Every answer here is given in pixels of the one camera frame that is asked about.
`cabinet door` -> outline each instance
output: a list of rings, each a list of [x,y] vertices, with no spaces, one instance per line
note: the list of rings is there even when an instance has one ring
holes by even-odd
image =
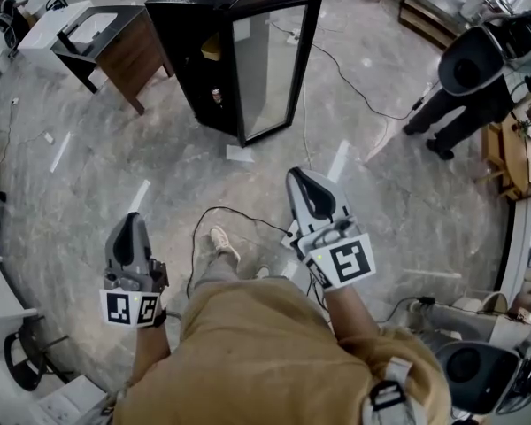
[[[220,38],[241,146],[293,122],[321,1],[266,0],[227,12]]]

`khaki shirt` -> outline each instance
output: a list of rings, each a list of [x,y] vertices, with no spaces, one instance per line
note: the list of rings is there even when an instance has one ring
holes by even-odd
[[[114,423],[354,424],[392,356],[413,363],[406,390],[445,424],[448,385],[433,354],[401,329],[336,341],[312,302],[282,279],[201,285],[181,344],[116,405]]]

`black chair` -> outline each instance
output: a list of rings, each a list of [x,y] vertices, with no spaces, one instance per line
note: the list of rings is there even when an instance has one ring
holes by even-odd
[[[8,371],[14,381],[24,390],[32,391],[37,388],[43,375],[56,375],[63,383],[69,383],[67,375],[73,372],[63,372],[56,368],[47,356],[47,350],[54,344],[63,342],[69,336],[62,336],[53,342],[40,346],[35,336],[32,334],[27,323],[24,323],[19,331],[15,334],[8,335],[4,340],[4,359]],[[26,358],[16,364],[12,360],[12,346],[16,340],[21,343],[22,349],[26,354]],[[35,369],[31,368],[29,363],[33,364]]]

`marble floor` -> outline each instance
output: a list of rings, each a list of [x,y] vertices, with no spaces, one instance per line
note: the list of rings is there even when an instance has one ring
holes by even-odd
[[[396,12],[389,0],[323,0],[315,44],[338,59],[373,108],[404,116],[436,80],[440,51],[399,26]],[[294,28],[291,20],[280,26]],[[323,174],[335,158],[343,161],[338,183],[371,237],[378,270],[357,287],[377,319],[400,298],[435,294],[448,301],[493,285],[507,205],[493,184],[473,182],[487,170],[479,135],[461,143],[453,161],[442,162],[427,151],[424,136],[403,135],[403,121],[371,112],[319,49],[312,49],[293,126],[252,145],[253,163],[226,158],[236,140],[199,125],[176,79],[162,71],[139,96],[146,107],[140,117],[110,83],[91,95],[73,77],[18,56],[0,81],[0,158],[14,97],[19,103],[12,107],[0,169],[0,187],[9,195],[0,207],[4,269],[23,301],[46,316],[43,334],[70,336],[53,349],[54,359],[105,388],[127,379],[135,337],[101,322],[104,241],[146,180],[140,213],[154,256],[167,264],[169,306],[179,312],[187,303],[191,234],[203,211],[226,205],[288,227],[285,174],[309,165],[307,150],[312,168]],[[276,274],[296,263],[280,245],[280,232],[215,212],[197,234],[196,275],[208,262],[205,235],[215,223],[242,253],[242,276],[263,262]],[[294,278],[306,287],[302,268]],[[175,345],[179,324],[168,320],[167,326]]]

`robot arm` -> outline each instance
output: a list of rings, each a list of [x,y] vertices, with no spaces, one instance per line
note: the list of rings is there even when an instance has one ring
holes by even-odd
[[[165,263],[151,257],[142,216],[131,212],[110,233],[104,248],[104,289],[100,290],[104,321],[144,328],[156,319],[159,296],[169,285]]]
[[[368,234],[362,234],[340,188],[311,170],[291,168],[286,178],[291,211],[298,224],[297,256],[325,290],[375,274]]]

